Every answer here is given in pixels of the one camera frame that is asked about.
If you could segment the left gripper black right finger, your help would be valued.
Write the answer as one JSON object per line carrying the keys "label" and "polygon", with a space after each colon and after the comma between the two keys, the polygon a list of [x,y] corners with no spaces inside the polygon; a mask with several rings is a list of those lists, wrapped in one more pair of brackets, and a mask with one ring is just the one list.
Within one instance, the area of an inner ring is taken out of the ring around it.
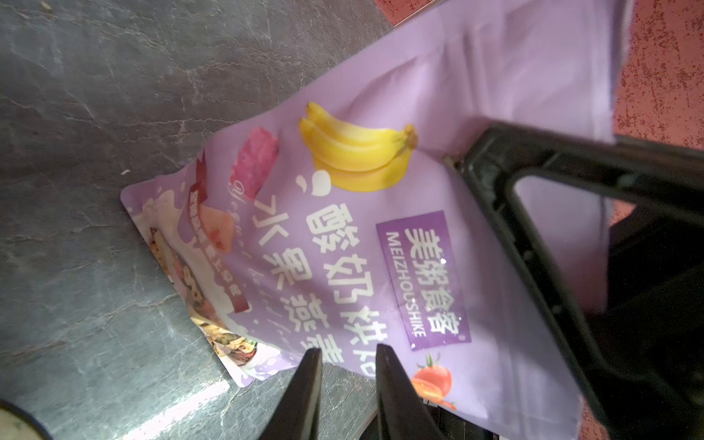
{"label": "left gripper black right finger", "polygon": [[443,439],[393,348],[379,344],[376,390],[380,439]]}

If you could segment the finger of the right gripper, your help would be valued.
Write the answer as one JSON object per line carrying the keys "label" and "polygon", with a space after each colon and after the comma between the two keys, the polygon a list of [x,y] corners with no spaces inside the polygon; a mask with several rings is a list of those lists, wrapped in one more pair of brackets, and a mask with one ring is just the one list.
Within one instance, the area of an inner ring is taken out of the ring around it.
{"label": "finger of the right gripper", "polygon": [[[703,155],[497,123],[456,169],[614,439],[703,436]],[[537,178],[634,205],[610,231],[602,313],[584,313],[515,190]]]}

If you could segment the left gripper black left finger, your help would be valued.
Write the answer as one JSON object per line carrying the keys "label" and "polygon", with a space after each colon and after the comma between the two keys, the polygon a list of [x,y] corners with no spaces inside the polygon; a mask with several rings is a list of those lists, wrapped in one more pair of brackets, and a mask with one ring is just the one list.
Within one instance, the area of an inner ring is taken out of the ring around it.
{"label": "left gripper black left finger", "polygon": [[316,440],[323,379],[320,348],[308,349],[260,440]]}

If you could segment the purple oats bag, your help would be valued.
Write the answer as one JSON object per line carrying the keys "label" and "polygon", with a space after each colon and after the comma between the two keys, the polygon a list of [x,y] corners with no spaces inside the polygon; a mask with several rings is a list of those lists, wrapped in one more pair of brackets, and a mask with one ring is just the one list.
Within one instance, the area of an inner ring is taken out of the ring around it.
{"label": "purple oats bag", "polygon": [[309,348],[511,439],[583,394],[448,160],[493,120],[612,138],[617,1],[447,1],[121,201],[241,384]]}

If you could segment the white patterned breakfast bowl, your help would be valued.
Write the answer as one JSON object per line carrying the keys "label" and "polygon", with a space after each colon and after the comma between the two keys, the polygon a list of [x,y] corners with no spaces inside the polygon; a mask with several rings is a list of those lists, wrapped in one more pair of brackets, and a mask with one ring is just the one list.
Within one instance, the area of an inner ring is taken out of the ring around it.
{"label": "white patterned breakfast bowl", "polygon": [[31,414],[1,401],[1,440],[52,440],[49,431]]}

